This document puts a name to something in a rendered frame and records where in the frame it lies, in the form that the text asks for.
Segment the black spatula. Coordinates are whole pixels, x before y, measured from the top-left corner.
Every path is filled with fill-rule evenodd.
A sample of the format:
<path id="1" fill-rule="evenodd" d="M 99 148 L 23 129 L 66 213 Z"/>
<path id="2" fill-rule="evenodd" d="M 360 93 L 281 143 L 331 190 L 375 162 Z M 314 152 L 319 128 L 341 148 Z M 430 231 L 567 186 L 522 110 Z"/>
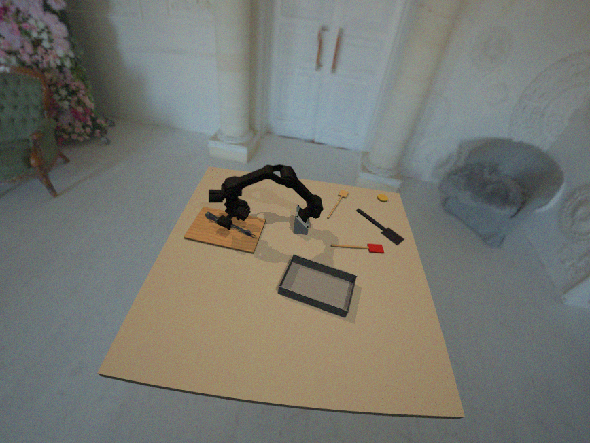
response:
<path id="1" fill-rule="evenodd" d="M 374 225 L 376 225 L 379 229 L 381 229 L 382 230 L 381 234 L 383 236 L 385 236 L 386 238 L 388 238 L 393 243 L 395 243 L 396 245 L 398 245 L 399 243 L 401 243 L 404 240 L 404 238 L 402 238 L 401 236 L 396 234 L 392 229 L 383 227 L 381 224 L 379 224 L 376 220 L 374 220 L 372 217 L 367 215 L 361 209 L 357 209 L 356 211 L 359 214 L 361 214 L 362 216 L 364 216 L 366 219 L 368 219 L 370 222 L 372 222 Z"/>

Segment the dark grey roasting tin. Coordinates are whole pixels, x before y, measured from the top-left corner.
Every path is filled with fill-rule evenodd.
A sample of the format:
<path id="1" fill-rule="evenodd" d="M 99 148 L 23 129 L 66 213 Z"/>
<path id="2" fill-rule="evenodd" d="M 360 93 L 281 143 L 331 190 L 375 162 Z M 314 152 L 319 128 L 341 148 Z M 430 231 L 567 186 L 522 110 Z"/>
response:
<path id="1" fill-rule="evenodd" d="M 346 317 L 357 275 L 293 254 L 278 294 Z"/>

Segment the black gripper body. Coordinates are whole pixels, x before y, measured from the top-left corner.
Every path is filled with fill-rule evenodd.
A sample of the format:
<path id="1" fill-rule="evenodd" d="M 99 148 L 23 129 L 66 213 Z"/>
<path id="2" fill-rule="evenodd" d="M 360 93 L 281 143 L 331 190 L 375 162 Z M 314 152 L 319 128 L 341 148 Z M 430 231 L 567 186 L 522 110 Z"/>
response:
<path id="1" fill-rule="evenodd" d="M 230 225 L 232 224 L 232 220 L 231 219 L 233 218 L 234 209 L 235 208 L 238 208 L 239 207 L 239 204 L 241 205 L 241 207 L 245 207 L 247 205 L 247 202 L 244 201 L 244 200 L 241 200 L 240 198 L 239 198 L 239 202 L 237 204 L 235 204 L 235 205 L 229 205 L 229 204 L 227 204 L 225 202 L 224 203 L 224 205 L 226 206 L 225 212 L 227 212 L 228 215 L 227 216 L 223 216 L 223 215 L 220 216 L 217 219 L 217 224 L 220 225 L 220 226 L 223 226 L 225 228 L 229 228 Z"/>

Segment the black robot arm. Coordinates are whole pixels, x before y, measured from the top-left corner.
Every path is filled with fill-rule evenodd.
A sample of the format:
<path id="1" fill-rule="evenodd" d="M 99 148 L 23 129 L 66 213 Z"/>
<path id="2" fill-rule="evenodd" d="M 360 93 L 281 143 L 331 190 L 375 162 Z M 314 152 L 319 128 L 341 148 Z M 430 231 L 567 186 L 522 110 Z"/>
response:
<path id="1" fill-rule="evenodd" d="M 273 173 L 273 171 L 280 171 L 280 176 Z M 313 217 L 315 219 L 320 217 L 321 212 L 324 210 L 322 205 L 322 199 L 312 194 L 297 178 L 294 169 L 291 166 L 286 165 L 266 165 L 262 169 L 251 172 L 242 177 L 229 177 L 225 179 L 225 182 L 221 185 L 221 190 L 209 190 L 209 202 L 223 202 L 226 199 L 226 203 L 229 205 L 235 205 L 239 202 L 239 196 L 242 195 L 242 189 L 253 183 L 262 181 L 264 179 L 271 179 L 274 182 L 284 185 L 287 188 L 295 190 L 307 203 L 307 207 L 299 209 L 298 215 L 304 223 L 307 219 Z M 241 207 L 239 204 L 238 208 L 234 209 L 233 217 L 238 217 L 244 221 L 250 213 L 250 207 L 246 205 Z"/>

